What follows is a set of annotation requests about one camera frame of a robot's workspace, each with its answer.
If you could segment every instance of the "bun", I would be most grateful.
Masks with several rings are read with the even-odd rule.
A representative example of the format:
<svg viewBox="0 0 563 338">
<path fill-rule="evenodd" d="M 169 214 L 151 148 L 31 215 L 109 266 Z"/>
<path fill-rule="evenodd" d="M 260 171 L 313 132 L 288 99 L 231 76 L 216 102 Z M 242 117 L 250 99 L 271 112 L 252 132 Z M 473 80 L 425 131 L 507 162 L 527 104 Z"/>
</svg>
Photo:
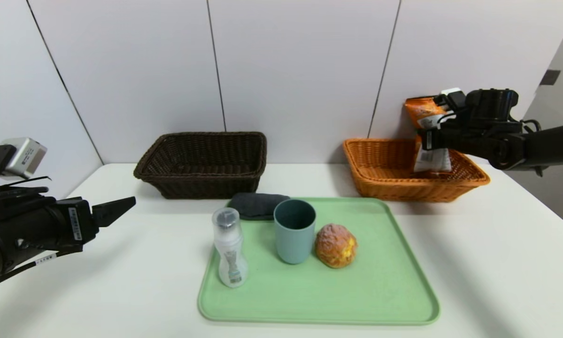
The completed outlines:
<svg viewBox="0 0 563 338">
<path fill-rule="evenodd" d="M 315 252 L 317 257 L 328 267 L 343 268 L 356 256 L 358 243 L 356 238 L 343 225 L 325 225 L 317 234 Z"/>
</svg>

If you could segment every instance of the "bottle label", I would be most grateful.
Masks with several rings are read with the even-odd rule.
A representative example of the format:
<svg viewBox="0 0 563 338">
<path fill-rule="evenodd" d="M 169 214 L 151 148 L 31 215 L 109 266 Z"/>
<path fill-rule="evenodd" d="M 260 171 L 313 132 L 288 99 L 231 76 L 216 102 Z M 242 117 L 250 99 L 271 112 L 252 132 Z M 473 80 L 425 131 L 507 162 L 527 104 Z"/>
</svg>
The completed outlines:
<svg viewBox="0 0 563 338">
<path fill-rule="evenodd" d="M 229 263 L 229 282 L 231 284 L 242 282 L 242 275 L 238 270 L 236 257 L 236 252 L 225 252 L 225 259 L 227 259 L 227 263 Z"/>
</svg>

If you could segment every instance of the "snack bag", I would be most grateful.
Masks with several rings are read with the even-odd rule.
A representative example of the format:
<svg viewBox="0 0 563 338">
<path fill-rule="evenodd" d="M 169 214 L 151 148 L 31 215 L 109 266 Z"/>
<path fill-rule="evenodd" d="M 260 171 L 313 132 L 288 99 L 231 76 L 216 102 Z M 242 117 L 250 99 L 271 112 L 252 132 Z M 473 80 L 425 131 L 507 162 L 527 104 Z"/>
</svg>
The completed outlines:
<svg viewBox="0 0 563 338">
<path fill-rule="evenodd" d="M 433 102 L 433 96 L 407 99 L 404 103 L 413 125 L 417 129 L 430 129 L 438 126 L 438 120 L 446 114 Z M 429 171 L 432 174 L 448 174 L 452 171 L 448 149 L 424 150 L 421 136 L 415 138 L 414 173 Z"/>
</svg>

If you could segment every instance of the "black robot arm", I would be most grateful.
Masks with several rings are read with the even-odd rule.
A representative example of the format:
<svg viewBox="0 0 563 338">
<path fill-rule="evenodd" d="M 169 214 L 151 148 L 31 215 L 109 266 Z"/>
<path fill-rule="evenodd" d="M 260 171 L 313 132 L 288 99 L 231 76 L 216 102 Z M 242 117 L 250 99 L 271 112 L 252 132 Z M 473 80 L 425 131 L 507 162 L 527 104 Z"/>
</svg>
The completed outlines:
<svg viewBox="0 0 563 338">
<path fill-rule="evenodd" d="M 11 176 L 32 174 L 39 163 L 33 164 L 33 156 L 27 156 L 25 160 L 24 155 L 32 153 L 30 148 L 1 145 L 0 175 L 5 171 Z M 37 149 L 43 157 L 39 146 Z M 16 186 L 31 180 L 34 179 L 0 186 L 0 282 L 42 262 L 39 260 L 16 268 L 44 250 L 57 251 L 46 259 L 81 252 L 83 245 L 95 238 L 99 228 L 107 227 L 135 205 L 135 197 L 128 197 L 93 206 L 92 213 L 88 201 L 81 197 L 57 201 L 40 194 L 47 192 L 47 187 Z"/>
<path fill-rule="evenodd" d="M 423 149 L 451 148 L 485 158 L 496 169 L 535 170 L 542 176 L 546 167 L 563 164 L 563 126 L 541 130 L 535 120 L 516 121 L 510 110 L 517 99 L 509 89 L 436 96 L 436 105 L 452 113 L 438 128 L 418 131 Z"/>
</svg>

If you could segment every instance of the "orange wicker basket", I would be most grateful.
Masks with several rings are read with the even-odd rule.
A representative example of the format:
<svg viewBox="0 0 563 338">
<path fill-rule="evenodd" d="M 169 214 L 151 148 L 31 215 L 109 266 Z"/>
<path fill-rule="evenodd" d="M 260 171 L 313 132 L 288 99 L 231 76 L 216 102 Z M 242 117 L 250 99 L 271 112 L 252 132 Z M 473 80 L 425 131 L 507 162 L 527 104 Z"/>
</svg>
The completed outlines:
<svg viewBox="0 0 563 338">
<path fill-rule="evenodd" d="M 364 197 L 450 202 L 490 182 L 490 177 L 475 163 L 453 150 L 450 150 L 451 175 L 420 173 L 413 177 L 415 142 L 412 139 L 347 139 L 344 152 L 356 189 Z"/>
</svg>

